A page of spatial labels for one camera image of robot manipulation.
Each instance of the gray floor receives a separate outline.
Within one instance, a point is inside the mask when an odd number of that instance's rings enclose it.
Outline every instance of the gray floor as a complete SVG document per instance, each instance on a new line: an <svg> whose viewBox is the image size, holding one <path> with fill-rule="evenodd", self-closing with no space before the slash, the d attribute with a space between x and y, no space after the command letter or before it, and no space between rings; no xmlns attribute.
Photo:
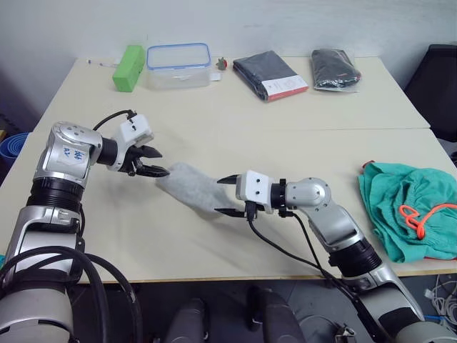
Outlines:
<svg viewBox="0 0 457 343"><path fill-rule="evenodd" d="M444 281L457 279L456 275L443 275ZM424 314L435 314L430 301L423 296L425 288L435 285L436 277L406 277L402 279L421 305ZM242 281L242 282L174 282L138 284L137 294L144 317L145 333L149 337L163 337L174 312L192 297L202 298L211 313L210 337L213 343L261 343L262 334L250 332L244 325L246 290L252 286L268 287L278 292L300 319L310 314L322 314L336 322L344 322L356 330L358 343L372 342L359 322L351 303L337 289L329 289L323 281ZM124 294L117 287L108 286L111 324L117 343L130 342L131 319ZM97 342L95 314L91 291L77 286L71 294L74 302L76 336L81 343ZM303 323L308 343L334 342L331 328L319 319Z"/></svg>

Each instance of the white wall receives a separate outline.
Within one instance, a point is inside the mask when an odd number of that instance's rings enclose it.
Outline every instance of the white wall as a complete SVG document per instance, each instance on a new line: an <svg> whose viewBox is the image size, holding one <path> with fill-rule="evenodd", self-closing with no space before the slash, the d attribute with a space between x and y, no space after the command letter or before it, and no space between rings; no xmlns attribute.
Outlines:
<svg viewBox="0 0 457 343"><path fill-rule="evenodd" d="M405 86L429 44L455 40L456 0L0 0L0 81L38 117L78 56L205 41L224 56L351 48Z"/></svg>

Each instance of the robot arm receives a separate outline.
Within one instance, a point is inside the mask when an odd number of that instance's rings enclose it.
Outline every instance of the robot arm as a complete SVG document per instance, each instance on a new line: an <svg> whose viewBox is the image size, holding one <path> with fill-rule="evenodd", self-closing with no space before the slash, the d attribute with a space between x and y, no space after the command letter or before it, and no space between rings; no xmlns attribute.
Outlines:
<svg viewBox="0 0 457 343"><path fill-rule="evenodd" d="M143 145L153 137L146 118L136 114L128 116L111 139L67 122L53 125L5 261L37 247L60 246L83 252L81 198L90 168L99 163L129 176L166 176L165 169L145 166L140 160L143 156L161 157L154 148ZM79 263L67 259L37 269L33 275L24 274L31 265L53 255L24 259L4 278L0 342L72 342L71 305L62 280L79 279Z"/></svg>
<svg viewBox="0 0 457 343"><path fill-rule="evenodd" d="M353 304L376 342L431 342L452 335L437 324L423 322L416 300L377 255L351 215L332 200L325 181L309 177L275 183L266 175L247 171L219 182L235 184L236 197L246 202L246 209L255 204L254 208L269 214L277 209L281 217L287 217L290 210L308 217L310 228L329 254L329 264L340 269L343 283L356 294ZM255 218L255 214L235 209L217 210L232 217ZM421 340L411 339L412 332Z"/></svg>

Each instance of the orange drawstring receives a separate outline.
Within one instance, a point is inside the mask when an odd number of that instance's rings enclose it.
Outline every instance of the orange drawstring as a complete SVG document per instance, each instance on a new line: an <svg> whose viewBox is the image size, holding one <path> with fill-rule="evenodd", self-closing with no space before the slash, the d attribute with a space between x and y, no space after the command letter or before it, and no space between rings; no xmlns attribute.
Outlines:
<svg viewBox="0 0 457 343"><path fill-rule="evenodd" d="M398 211L400 212L400 214L402 216L405 217L406 225L408 225L408 227L416 230L417 238L423 239L426 236L426 229L425 229L424 225L426 224L427 220L435 212L439 211L440 209L444 209L446 207L451 208L451 209L457 209L457 205L454 205L454 204L441 204L441 205L435 206L434 208L431 209L431 211L429 213L427 213L427 215L420 222L418 222L416 219L414 219L415 217L419 216L419 212L417 212L411 206L401 205L398 208ZM405 209L409 210L410 214L407 214L405 212Z"/></svg>

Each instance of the blue yoga mat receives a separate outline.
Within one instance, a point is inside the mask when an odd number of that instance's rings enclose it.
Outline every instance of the blue yoga mat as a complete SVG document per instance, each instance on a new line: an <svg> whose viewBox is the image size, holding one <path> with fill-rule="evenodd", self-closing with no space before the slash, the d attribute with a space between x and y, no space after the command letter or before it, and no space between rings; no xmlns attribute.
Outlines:
<svg viewBox="0 0 457 343"><path fill-rule="evenodd" d="M14 163L21 152L22 146L24 145L28 135L28 132L15 134L0 143L0 156L9 166Z"/></svg>

